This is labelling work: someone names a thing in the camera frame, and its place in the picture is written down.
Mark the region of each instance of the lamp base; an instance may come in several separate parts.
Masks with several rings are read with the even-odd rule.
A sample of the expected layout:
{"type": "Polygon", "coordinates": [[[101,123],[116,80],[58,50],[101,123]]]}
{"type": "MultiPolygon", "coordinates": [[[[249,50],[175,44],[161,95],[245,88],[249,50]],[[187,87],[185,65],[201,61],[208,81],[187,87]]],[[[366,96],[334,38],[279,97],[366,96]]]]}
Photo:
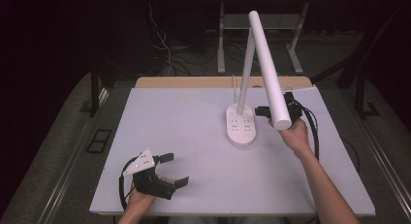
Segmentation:
{"type": "Polygon", "coordinates": [[[244,105],[241,115],[237,114],[237,104],[230,105],[226,110],[227,134],[230,144],[246,147],[256,138],[254,113],[244,105]]]}

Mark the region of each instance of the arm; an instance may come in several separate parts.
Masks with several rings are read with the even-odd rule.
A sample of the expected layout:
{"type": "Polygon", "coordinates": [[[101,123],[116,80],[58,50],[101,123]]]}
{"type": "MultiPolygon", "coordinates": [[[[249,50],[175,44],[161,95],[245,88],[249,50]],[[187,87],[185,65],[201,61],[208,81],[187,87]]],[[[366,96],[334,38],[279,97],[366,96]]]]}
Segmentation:
{"type": "Polygon", "coordinates": [[[127,208],[124,210],[124,214],[121,216],[118,224],[138,224],[145,213],[154,204],[154,201],[154,196],[145,195],[133,188],[130,192],[127,208]]]}
{"type": "Polygon", "coordinates": [[[300,159],[322,223],[360,223],[350,206],[315,158],[309,142],[307,127],[301,119],[288,130],[279,131],[284,143],[300,159]]]}

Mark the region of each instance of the tabletop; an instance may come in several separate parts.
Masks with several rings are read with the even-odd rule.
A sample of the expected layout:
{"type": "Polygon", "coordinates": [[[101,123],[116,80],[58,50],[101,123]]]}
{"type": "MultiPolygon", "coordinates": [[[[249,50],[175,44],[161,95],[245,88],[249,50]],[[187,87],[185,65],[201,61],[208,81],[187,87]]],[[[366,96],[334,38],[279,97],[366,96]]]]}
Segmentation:
{"type": "MultiPolygon", "coordinates": [[[[239,87],[240,78],[236,78],[239,87]]],[[[316,87],[307,78],[279,78],[285,91],[312,110],[319,125],[320,162],[356,215],[375,208],[338,137],[316,87]]],[[[174,153],[156,173],[169,182],[190,176],[171,200],[157,199],[147,213],[172,215],[312,215],[315,207],[300,161],[256,116],[255,142],[238,148],[227,140],[225,110],[234,101],[233,78],[140,78],[132,89],[90,211],[121,214],[118,177],[124,164],[149,148],[174,153]]],[[[261,78],[252,78],[246,104],[267,105],[261,78]]],[[[125,177],[130,189],[131,177],[125,177]]]]}

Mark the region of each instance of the desk lamp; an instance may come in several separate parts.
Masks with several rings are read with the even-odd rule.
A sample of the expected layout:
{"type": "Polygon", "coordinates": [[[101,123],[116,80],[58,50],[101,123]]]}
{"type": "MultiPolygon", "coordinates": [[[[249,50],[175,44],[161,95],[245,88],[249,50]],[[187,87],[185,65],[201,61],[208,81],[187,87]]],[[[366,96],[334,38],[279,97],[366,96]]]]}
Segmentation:
{"type": "Polygon", "coordinates": [[[273,126],[277,130],[284,130],[292,125],[259,15],[257,12],[252,11],[248,15],[248,19],[251,27],[248,33],[239,99],[237,103],[230,105],[226,110],[228,139],[235,146],[249,146],[256,137],[254,113],[250,107],[245,105],[245,95],[255,50],[257,50],[267,98],[269,99],[273,126]]]}

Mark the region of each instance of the human hand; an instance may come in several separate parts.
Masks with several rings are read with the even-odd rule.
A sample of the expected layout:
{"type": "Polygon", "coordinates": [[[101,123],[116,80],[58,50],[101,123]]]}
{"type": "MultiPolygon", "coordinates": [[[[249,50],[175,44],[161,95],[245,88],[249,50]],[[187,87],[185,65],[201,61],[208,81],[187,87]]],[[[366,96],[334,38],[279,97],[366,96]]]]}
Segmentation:
{"type": "Polygon", "coordinates": [[[142,217],[154,204],[156,197],[146,195],[138,192],[132,183],[133,190],[130,192],[127,208],[124,210],[124,214],[119,220],[118,224],[137,224],[142,217]]]}
{"type": "Polygon", "coordinates": [[[305,122],[298,119],[293,126],[287,130],[278,130],[284,143],[290,147],[294,154],[301,159],[306,154],[313,154],[308,142],[308,130],[305,122]]]}

